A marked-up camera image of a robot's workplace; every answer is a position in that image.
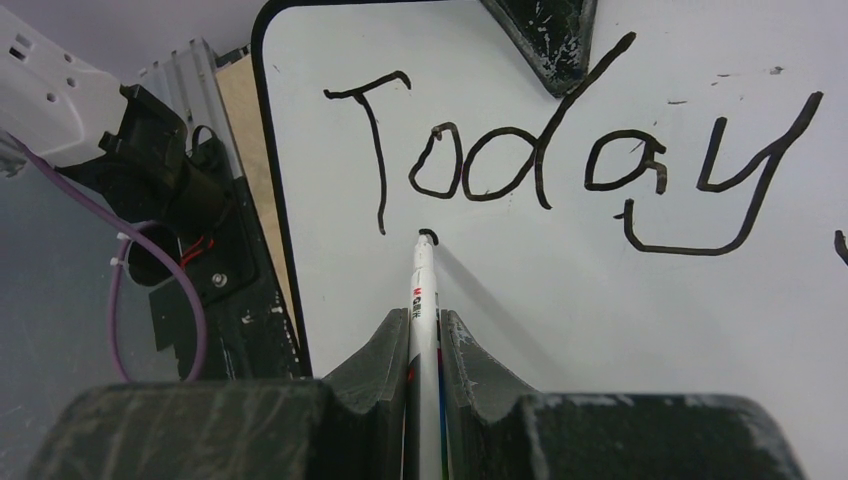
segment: black marker ink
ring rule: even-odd
[[[615,182],[595,183],[595,166],[598,164],[598,157],[601,155],[601,152],[608,143],[615,140],[621,140],[622,138],[635,138],[642,141],[636,146],[636,148],[631,150],[632,153],[637,148],[643,147],[642,159],[639,160],[639,165],[637,165],[632,172],[621,177]],[[620,130],[608,133],[595,142],[595,146],[592,147],[592,152],[589,153],[589,160],[586,161],[586,175],[584,177],[583,185],[586,187],[586,190],[589,190],[590,192],[609,192],[627,185],[641,177],[648,169],[652,169],[657,172],[657,195],[662,195],[665,193],[666,184],[668,183],[668,170],[665,165],[656,162],[654,160],[654,156],[657,153],[662,155],[665,152],[665,146],[656,138],[645,132],[639,130]]]
[[[583,95],[589,87],[592,86],[595,81],[601,78],[601,75],[607,71],[612,62],[614,62],[621,54],[626,52],[630,45],[633,44],[633,41],[636,39],[636,33],[630,32],[621,40],[618,41],[615,47],[612,48],[606,55],[601,59],[600,62],[586,75],[586,78],[583,79],[583,82],[574,89],[571,93],[565,96],[562,99],[562,102],[559,104],[556,112],[548,121],[548,125],[542,131],[542,134],[539,136],[539,140],[536,144],[536,148],[533,152],[533,161],[534,161],[534,175],[536,177],[536,197],[539,199],[539,203],[542,205],[542,208],[546,210],[550,210],[551,204],[548,203],[548,199],[545,196],[545,180],[542,175],[542,164],[545,161],[545,153],[548,149],[548,145],[551,143],[551,139],[556,133],[557,128],[559,128],[562,123],[563,118],[565,118],[565,114],[568,112],[568,109],[574,105],[574,102]]]
[[[491,192],[487,190],[486,193],[479,195],[475,193],[471,193],[471,185],[469,178],[471,176],[471,165],[474,164],[474,159],[477,158],[477,154],[486,146],[487,143],[494,140],[497,137],[502,135],[515,135],[523,139],[525,142],[530,144],[530,147],[533,149],[530,152],[530,156],[527,158],[527,161],[524,162],[524,165],[518,170],[518,173],[515,175],[515,178],[512,179],[505,187],[502,189]],[[536,147],[536,137],[534,137],[529,132],[521,130],[520,128],[515,127],[501,127],[492,130],[491,132],[480,137],[480,140],[477,140],[477,143],[471,147],[471,150],[468,151],[468,158],[465,159],[465,164],[462,167],[462,191],[465,192],[465,197],[471,200],[472,202],[489,202],[492,200],[497,200],[499,198],[503,198],[509,192],[515,190],[518,185],[521,184],[521,181],[524,180],[524,177],[527,176],[527,173],[530,172],[530,169],[533,168],[533,152]]]
[[[407,89],[412,90],[412,82],[400,70],[384,75],[371,83],[352,90],[346,90],[344,92],[324,90],[324,96],[330,100],[353,97],[356,103],[362,105],[362,108],[365,109],[365,114],[368,115],[368,122],[371,124],[371,135],[374,137],[374,150],[377,152],[377,168],[380,170],[380,207],[377,209],[377,225],[380,228],[380,233],[383,235],[386,234],[386,228],[383,225],[383,213],[386,211],[386,164],[383,159],[383,147],[380,145],[380,131],[377,128],[377,117],[374,116],[374,110],[371,109],[371,104],[365,98],[365,93],[385,85],[392,80],[400,80],[406,85]]]
[[[456,163],[453,169],[453,180],[451,180],[450,188],[445,193],[436,192],[434,190],[428,190],[420,185],[418,185],[418,181],[415,180],[415,176],[418,175],[418,172],[424,168],[424,162],[427,161],[427,157],[430,156],[430,152],[433,151],[433,143],[436,140],[442,140],[442,132],[445,130],[450,130],[451,136],[453,136],[453,147],[456,156]],[[412,166],[412,169],[409,171],[409,183],[412,185],[412,188],[415,189],[418,193],[423,193],[424,195],[429,195],[431,197],[441,198],[443,200],[447,200],[453,198],[456,194],[456,190],[459,188],[459,179],[462,176],[462,141],[459,139],[459,130],[456,128],[456,125],[451,122],[446,122],[441,125],[433,127],[430,130],[430,138],[427,139],[427,146],[424,147],[424,151],[421,152],[421,155],[418,157],[418,161],[415,165]]]
[[[748,235],[750,235],[751,230],[754,228],[754,222],[756,222],[757,215],[760,213],[760,208],[763,206],[766,193],[768,193],[768,188],[771,185],[772,178],[774,178],[774,174],[777,172],[777,167],[780,166],[780,161],[783,159],[783,156],[786,154],[789,147],[791,147],[792,144],[804,134],[807,127],[810,126],[810,122],[812,122],[813,117],[816,115],[816,111],[818,110],[819,104],[821,104],[822,97],[824,97],[824,94],[821,92],[816,92],[810,95],[807,99],[807,103],[798,115],[798,118],[795,119],[795,122],[782,137],[778,138],[769,146],[761,150],[754,156],[754,158],[751,159],[745,168],[732,178],[721,183],[713,184],[710,183],[709,179],[713,171],[713,166],[715,165],[716,157],[718,156],[718,150],[721,146],[724,129],[727,126],[726,118],[719,118],[716,120],[715,126],[713,127],[713,134],[710,138],[710,146],[707,149],[707,156],[704,160],[704,166],[701,170],[701,175],[698,178],[698,190],[714,193],[729,190],[745,181],[749,176],[751,176],[751,174],[754,173],[765,159],[768,159],[766,166],[763,169],[763,173],[760,175],[757,187],[754,190],[754,194],[751,198],[751,204],[748,206],[748,212],[745,214],[745,220],[742,222],[742,227],[736,235],[736,238],[734,238],[730,243],[719,248],[645,245],[636,237],[636,234],[633,233],[633,199],[626,200],[624,202],[624,213],[616,216],[616,218],[624,220],[624,236],[627,238],[627,241],[640,252],[667,253],[672,255],[719,256],[730,253],[741,247],[742,244],[745,243],[745,240],[747,240]]]
[[[845,242],[845,234],[842,230],[836,231],[836,238],[833,240],[833,245],[836,247],[836,254],[842,258],[845,265],[848,265],[848,243]]]

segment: black plastic mount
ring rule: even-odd
[[[227,199],[188,161],[185,123],[140,85],[119,91],[127,108],[118,133],[100,140],[106,153],[58,171],[103,195],[128,222],[156,220],[186,240],[214,228]]]

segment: white surface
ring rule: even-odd
[[[834,231],[848,228],[848,57],[842,0],[600,2],[592,64],[629,31],[631,49],[571,108],[548,149],[548,200],[532,172],[489,203],[413,191],[407,175],[430,129],[455,122],[463,149],[517,126],[538,136],[557,102],[476,2],[285,10],[265,35],[264,63],[303,310],[318,376],[358,349],[406,302],[409,244],[432,228],[440,303],[531,385],[567,392],[710,392],[750,397],[776,417],[810,478],[848,471],[848,268]],[[780,75],[770,70],[781,66]],[[387,235],[376,212],[371,131],[379,121],[388,177]],[[730,74],[729,77],[718,75]],[[783,135],[808,96],[825,93],[783,159],[753,232],[720,257],[641,253],[626,241],[625,199],[645,243],[718,247],[733,239],[760,169],[738,187],[695,189],[719,116],[729,118],[712,176],[736,174]],[[669,105],[669,101],[683,101]],[[594,142],[640,129],[668,147],[665,195],[652,172],[613,192],[583,188]],[[638,142],[609,145],[597,179],[638,162]],[[474,164],[472,189],[496,190],[530,147],[503,137]],[[446,190],[447,136],[418,180]]]
[[[126,84],[193,38],[220,54],[245,46],[267,0],[2,0],[54,42]]]
[[[4,7],[0,47],[0,129],[56,167],[102,156],[97,144],[103,132],[117,134],[127,108],[118,79]]]

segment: whiteboard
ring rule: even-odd
[[[269,8],[254,53],[316,376],[405,306],[417,232],[431,228],[441,306],[534,387],[743,395],[811,478],[844,477],[848,3],[599,2],[592,66],[636,38],[550,137],[550,209],[535,162],[479,201],[531,144],[538,155],[560,102],[477,2]],[[478,145],[470,195],[453,132],[431,133],[447,122],[461,170],[487,133],[513,127]],[[600,144],[588,189],[593,147],[622,131]],[[431,137],[415,180],[448,199],[409,180]]]

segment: purple cable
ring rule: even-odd
[[[197,329],[197,348],[194,354],[194,363],[191,366],[191,371],[186,377],[186,381],[197,380],[200,377],[200,373],[203,371],[203,363],[206,360],[206,316],[203,313],[203,305],[200,303],[200,297],[197,296],[197,291],[194,289],[194,285],[191,284],[191,280],[189,280],[188,275],[177,265],[167,253],[165,253],[158,245],[153,243],[150,239],[142,235],[138,230],[133,228],[127,222],[121,220],[116,217],[114,214],[110,213],[105,208],[101,207],[93,200],[85,196],[82,192],[74,188],[67,180],[64,179],[61,175],[53,170],[50,164],[47,163],[46,160],[39,157],[35,153],[32,152],[26,145],[24,145],[20,140],[15,137],[12,137],[12,140],[18,145],[18,148],[24,153],[24,155],[35,165],[41,173],[47,177],[53,185],[56,185],[59,190],[65,192],[69,197],[76,200],[80,205],[100,217],[101,220],[105,221],[109,225],[115,227],[119,232],[124,233],[126,236],[130,237],[132,241],[141,245],[145,250],[150,252],[157,260],[159,260],[162,265],[164,265],[168,270],[171,271],[174,278],[177,279],[180,286],[183,287],[186,296],[188,297],[189,304],[191,304],[191,311],[194,313],[194,323]],[[129,249],[129,241],[124,240],[121,244],[121,248],[119,250],[118,261],[123,261],[126,256],[126,250]],[[127,375],[126,370],[121,363],[121,358],[118,355],[118,342],[117,342],[117,308],[118,308],[118,290],[121,285],[121,272],[123,267],[120,263],[115,265],[115,270],[112,275],[112,286],[109,291],[109,319],[108,319],[108,328],[109,328],[109,341],[110,341],[110,350],[112,353],[112,362],[115,365],[115,368],[118,370],[118,374],[125,381],[130,381],[129,376]]]

